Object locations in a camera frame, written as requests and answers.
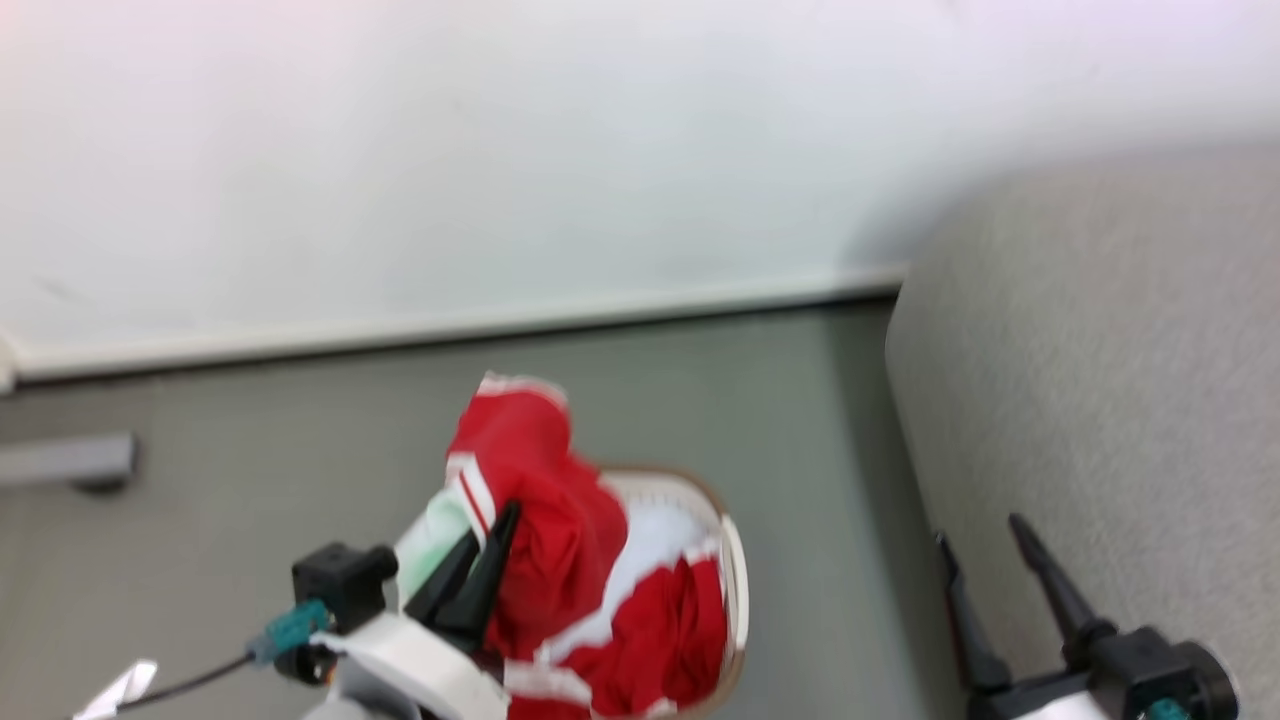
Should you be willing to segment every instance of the gray fabric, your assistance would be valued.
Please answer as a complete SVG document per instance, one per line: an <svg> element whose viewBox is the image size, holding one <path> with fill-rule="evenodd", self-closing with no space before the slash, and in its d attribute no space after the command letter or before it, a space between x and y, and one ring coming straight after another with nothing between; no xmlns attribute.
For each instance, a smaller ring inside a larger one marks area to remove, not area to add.
<svg viewBox="0 0 1280 720"><path fill-rule="evenodd" d="M931 520L1016 670L1059 665L1005 518L1280 717L1280 149L1015 178L911 269L890 374Z"/></svg>

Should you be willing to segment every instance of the metal leg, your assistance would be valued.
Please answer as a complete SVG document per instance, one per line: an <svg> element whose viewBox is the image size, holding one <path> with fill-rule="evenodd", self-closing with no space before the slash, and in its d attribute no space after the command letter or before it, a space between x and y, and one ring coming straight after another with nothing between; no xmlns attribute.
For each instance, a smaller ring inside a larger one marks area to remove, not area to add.
<svg viewBox="0 0 1280 720"><path fill-rule="evenodd" d="M129 433L0 446L0 488L68 483L90 493L124 488L138 443Z"/></svg>

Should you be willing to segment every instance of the cable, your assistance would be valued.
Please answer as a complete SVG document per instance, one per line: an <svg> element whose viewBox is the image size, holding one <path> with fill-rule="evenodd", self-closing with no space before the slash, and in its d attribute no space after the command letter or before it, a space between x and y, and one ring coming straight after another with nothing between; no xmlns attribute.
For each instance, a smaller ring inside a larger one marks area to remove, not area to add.
<svg viewBox="0 0 1280 720"><path fill-rule="evenodd" d="M227 662L225 665L220 665L220 666L218 666L218 667L215 667L215 669L205 673L204 675L196 675L195 678L192 678L189 680L184 680L182 683L178 683L178 684L174 684L174 685L169 685L168 688L161 688L159 691L151 691L150 693L140 697L138 700L131 700L129 702L122 702L119 706L116 706L115 711L116 711L116 714L128 712L129 710L137 710L137 708L143 707L146 705L152 705L152 703L156 703L156 702L160 702L160 701L164 701L164 700L178 697L180 694L184 694L184 693L188 693L191 691L198 689L198 688L201 688L204 685L207 685L209 683L212 683L214 680L216 680L219 678L230 675L232 673L239 670L241 667L248 665L252 661L253 661L253 655L250 653L250 652L246 652L241 657L237 657L236 660L232 660L230 662Z"/></svg>

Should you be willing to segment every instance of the floor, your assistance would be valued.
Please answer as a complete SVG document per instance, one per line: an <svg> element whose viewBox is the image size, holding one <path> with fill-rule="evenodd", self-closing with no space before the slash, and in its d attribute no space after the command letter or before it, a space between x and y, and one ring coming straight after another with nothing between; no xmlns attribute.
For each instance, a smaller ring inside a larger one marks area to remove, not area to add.
<svg viewBox="0 0 1280 720"><path fill-rule="evenodd" d="M232 657L330 541L394 539L488 369L570 392L596 461L691 469L746 547L751 635L717 717L960 717L929 533L888 395L890 305L855 304L35 388L0 441L133 429L140 482L0 495L0 717L52 720L136 657ZM285 720L244 671L132 716Z"/></svg>

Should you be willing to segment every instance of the laundry basket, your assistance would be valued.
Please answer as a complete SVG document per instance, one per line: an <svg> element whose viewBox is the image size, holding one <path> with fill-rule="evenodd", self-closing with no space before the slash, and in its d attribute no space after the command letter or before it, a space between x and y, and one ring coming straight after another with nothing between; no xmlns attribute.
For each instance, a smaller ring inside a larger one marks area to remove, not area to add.
<svg viewBox="0 0 1280 720"><path fill-rule="evenodd" d="M742 675L746 660L746 632L750 624L750 597L746 583L746 556L737 527L724 503L699 478L680 470L646 466L602 466L600 478L625 503L634 501L673 505L698 519L721 538L721 569L724 573L724 610L728 616L728 642L716 692L692 707L666 715L677 720L707 717L724 705Z"/></svg>

